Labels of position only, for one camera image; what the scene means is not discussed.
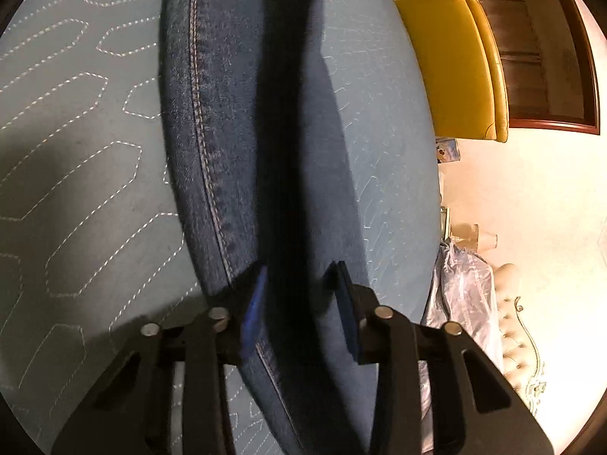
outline plastic bag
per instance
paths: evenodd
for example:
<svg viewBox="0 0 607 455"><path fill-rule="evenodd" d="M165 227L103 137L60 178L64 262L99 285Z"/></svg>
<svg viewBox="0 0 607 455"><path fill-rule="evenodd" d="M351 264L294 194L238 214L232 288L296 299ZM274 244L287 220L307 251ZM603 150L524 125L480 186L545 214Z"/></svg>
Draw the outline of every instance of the plastic bag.
<svg viewBox="0 0 607 455"><path fill-rule="evenodd" d="M491 266L474 253L441 243L430 296L421 325L440 328L457 322L503 372L502 333L498 323L494 275ZM425 363L420 363L422 407L422 453L432 450L430 380Z"/></svg>

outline metal rivet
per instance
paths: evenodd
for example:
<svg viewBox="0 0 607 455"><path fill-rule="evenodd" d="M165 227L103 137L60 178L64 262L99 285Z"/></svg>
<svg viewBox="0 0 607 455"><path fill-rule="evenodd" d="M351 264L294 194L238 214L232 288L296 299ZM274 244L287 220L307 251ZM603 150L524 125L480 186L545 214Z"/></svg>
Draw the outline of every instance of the metal rivet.
<svg viewBox="0 0 607 455"><path fill-rule="evenodd" d="M383 320L389 320L394 316L394 310L388 306L378 306L375 308L375 316Z"/></svg>
<svg viewBox="0 0 607 455"><path fill-rule="evenodd" d="M455 322L447 322L445 323L445 332L447 332L450 336L460 336L461 325Z"/></svg>
<svg viewBox="0 0 607 455"><path fill-rule="evenodd" d="M230 317L230 312L226 308L211 308L209 318L212 320L224 320Z"/></svg>
<svg viewBox="0 0 607 455"><path fill-rule="evenodd" d="M160 333L160 325L158 323L146 323L141 329L142 336L153 337Z"/></svg>
<svg viewBox="0 0 607 455"><path fill-rule="evenodd" d="M211 308L209 310L209 318L216 321L213 325L216 333L220 334L226 328L228 328L228 322L230 321L230 312L226 308Z"/></svg>

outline carved wooden trim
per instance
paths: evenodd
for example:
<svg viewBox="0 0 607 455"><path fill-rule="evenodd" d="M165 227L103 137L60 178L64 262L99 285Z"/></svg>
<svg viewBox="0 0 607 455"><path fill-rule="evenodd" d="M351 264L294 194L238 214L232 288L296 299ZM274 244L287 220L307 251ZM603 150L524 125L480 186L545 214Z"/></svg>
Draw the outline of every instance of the carved wooden trim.
<svg viewBox="0 0 607 455"><path fill-rule="evenodd" d="M514 309L517 313L518 323L523 328L529 342L531 342L533 353L535 354L535 371L531 375L531 378L529 378L527 386L525 387L527 407L531 411L531 414L535 416L537 414L537 408L539 405L539 396L546 390L546 382L544 381L544 368L546 365L539 357L539 349L537 348L533 337L531 337L531 334L527 330L527 327L525 327L525 324L521 319L521 315L519 314L521 311L523 311L523 307L518 304L520 298L520 296L517 296L516 299L514 299Z"/></svg>
<svg viewBox="0 0 607 455"><path fill-rule="evenodd" d="M596 126L599 130L599 86L597 70L594 65L593 50L586 32L582 14L575 0L559 0L569 24L569 31L576 48L576 56L582 78L582 95L584 101L584 123Z"/></svg>
<svg viewBox="0 0 607 455"><path fill-rule="evenodd" d="M567 118L569 121L555 121L554 119L536 118L510 118L510 127L541 130L563 130L564 132L590 133L592 135L600 134L598 127L580 123L579 121L581 121L581 118L564 118Z"/></svg>

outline denim seam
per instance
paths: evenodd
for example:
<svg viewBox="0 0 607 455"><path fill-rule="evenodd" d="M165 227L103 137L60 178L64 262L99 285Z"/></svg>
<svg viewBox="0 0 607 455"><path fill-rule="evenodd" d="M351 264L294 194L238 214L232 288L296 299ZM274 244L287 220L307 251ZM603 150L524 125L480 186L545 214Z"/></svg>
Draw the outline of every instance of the denim seam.
<svg viewBox="0 0 607 455"><path fill-rule="evenodd" d="M286 406L285 400L284 400L284 398L282 398L282 394L280 393L280 390L278 390L278 385L276 383L276 379L275 379L274 375L272 374L272 371L268 365L268 360L266 360L266 357L263 354L262 348L259 345L259 343L255 344L255 349L257 351L257 355L259 356L259 360L262 362L263 367L265 368L266 373L268 374L269 380L272 382L274 391L276 392L276 395L278 396L278 400L280 401L280 404L282 405L282 408L285 411L286 417L289 420L289 424L291 425L291 429L293 430L293 433L295 433L295 438L297 439L297 443L299 444L299 447L301 448L302 453L305 453L305 448L302 445L301 439L299 438L299 433L297 432L297 429L295 428L295 423L293 422L291 412L289 411L288 407Z"/></svg>
<svg viewBox="0 0 607 455"><path fill-rule="evenodd" d="M198 34L197 34L197 9L198 0L190 0L190 74L193 82L192 100L194 106L194 122L196 123L196 137L198 139L198 151L200 152L200 158L202 160L201 167L203 172L204 186L206 188L209 200L209 207L211 210L211 216L213 219L213 226L215 227L215 236L217 237L217 243L219 245L219 252L222 256L223 268L226 272L228 283L231 284L234 277L234 272L230 261L228 259L227 245L225 242L225 236L222 231L221 220L219 217L219 211L217 210L217 203L215 201L215 194L213 192L213 185L211 179L211 169L209 167L208 150L206 146L206 140L204 138L204 124L202 116L202 107L200 104L200 92L198 84Z"/></svg>

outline light blue quilted fabric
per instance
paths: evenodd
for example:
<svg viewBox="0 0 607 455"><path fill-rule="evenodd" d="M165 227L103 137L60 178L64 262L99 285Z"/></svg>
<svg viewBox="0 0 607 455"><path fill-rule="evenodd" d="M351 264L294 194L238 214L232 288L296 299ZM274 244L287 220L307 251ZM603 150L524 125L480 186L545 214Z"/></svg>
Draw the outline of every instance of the light blue quilted fabric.
<svg viewBox="0 0 607 455"><path fill-rule="evenodd" d="M25 0L0 39L0 389L46 452L142 315L204 310L166 171L161 0ZM438 175L415 55L391 0L326 0L332 74L371 285L419 320ZM281 453L228 368L239 455ZM175 381L172 453L181 453Z"/></svg>

